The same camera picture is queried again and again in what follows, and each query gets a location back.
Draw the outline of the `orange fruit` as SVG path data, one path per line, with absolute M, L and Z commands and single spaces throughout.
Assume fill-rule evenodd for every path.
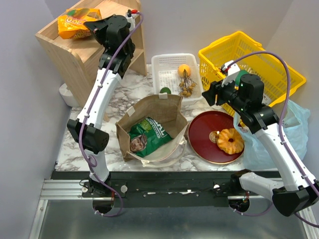
M 180 77 L 190 76 L 191 68 L 187 64 L 181 64 L 177 69 L 177 73 Z

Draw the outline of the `orange snack packet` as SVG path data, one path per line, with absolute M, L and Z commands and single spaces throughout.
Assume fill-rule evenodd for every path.
M 91 32 L 84 23 L 101 19 L 100 10 L 96 8 L 68 9 L 64 15 L 58 17 L 58 34 L 62 39 L 86 38 Z

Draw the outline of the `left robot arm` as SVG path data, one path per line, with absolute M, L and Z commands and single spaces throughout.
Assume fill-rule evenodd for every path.
M 127 71 L 134 56 L 135 45 L 131 36 L 141 25 L 136 23 L 133 13 L 112 15 L 98 21 L 87 21 L 84 25 L 90 30 L 96 41 L 104 47 L 100 57 L 97 76 L 91 93 L 80 114 L 70 119 L 67 128 L 90 169 L 90 179 L 96 181 L 93 190 L 98 196 L 110 193 L 111 185 L 106 180 L 109 170 L 104 150 L 109 134 L 102 131 L 102 122 L 106 107 L 118 83 Z

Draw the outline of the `wooden shelf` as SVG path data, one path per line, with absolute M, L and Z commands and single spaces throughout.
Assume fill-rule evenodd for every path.
M 81 0 L 73 8 L 97 8 L 103 18 L 124 15 L 129 9 L 142 10 L 138 0 Z M 99 59 L 104 47 L 94 38 L 62 39 L 55 19 L 35 37 L 50 57 L 73 97 L 83 107 L 97 76 Z

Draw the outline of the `light blue plastic bag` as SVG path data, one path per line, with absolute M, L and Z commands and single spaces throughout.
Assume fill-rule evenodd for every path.
M 302 108 L 293 101 L 288 101 L 287 114 L 283 120 L 283 129 L 293 149 L 303 160 L 307 152 L 308 119 L 310 110 Z M 243 164 L 249 170 L 266 170 L 275 168 L 269 153 L 257 137 L 246 127 L 239 125 L 241 119 L 238 113 L 234 114 L 233 125 L 245 142 Z

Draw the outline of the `glazed ring doughnut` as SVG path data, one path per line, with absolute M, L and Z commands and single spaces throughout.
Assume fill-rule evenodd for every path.
M 223 129 L 218 134 L 217 146 L 225 153 L 232 155 L 243 151 L 244 140 L 236 129 Z

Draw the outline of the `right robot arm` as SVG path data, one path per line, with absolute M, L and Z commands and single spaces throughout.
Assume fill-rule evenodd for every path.
M 235 195 L 254 192 L 289 217 L 319 200 L 319 182 L 291 148 L 276 113 L 262 103 L 263 92 L 264 83 L 259 76 L 244 74 L 238 88 L 235 88 L 235 82 L 224 85 L 222 81 L 214 81 L 202 96 L 210 106 L 227 103 L 239 114 L 265 147 L 282 178 L 282 183 L 278 183 L 244 169 L 231 175 L 230 191 Z

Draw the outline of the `brown longan fruit bunch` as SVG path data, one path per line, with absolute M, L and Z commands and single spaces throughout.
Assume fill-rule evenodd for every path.
M 197 83 L 195 83 L 189 76 L 182 77 L 179 84 L 181 90 L 179 94 L 183 97 L 189 98 L 196 85 Z

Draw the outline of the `brown paper bag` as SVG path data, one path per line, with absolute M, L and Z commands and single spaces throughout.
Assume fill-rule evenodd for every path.
M 117 139 L 125 161 L 138 160 L 143 167 L 170 167 L 181 160 L 185 154 L 187 141 L 184 137 L 187 120 L 180 112 L 182 97 L 171 94 L 151 95 L 130 107 L 116 123 Z M 140 157 L 132 151 L 129 131 L 133 125 L 150 117 L 162 126 L 172 140 L 156 149 L 153 153 Z

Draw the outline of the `green avocado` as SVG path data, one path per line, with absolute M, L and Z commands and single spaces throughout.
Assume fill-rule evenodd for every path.
M 164 93 L 166 93 L 166 94 L 171 94 L 171 90 L 170 90 L 170 88 L 168 88 L 168 87 L 163 87 L 163 88 L 161 88 L 161 90 L 160 90 L 159 93 L 160 93 L 160 94 L 164 94 Z

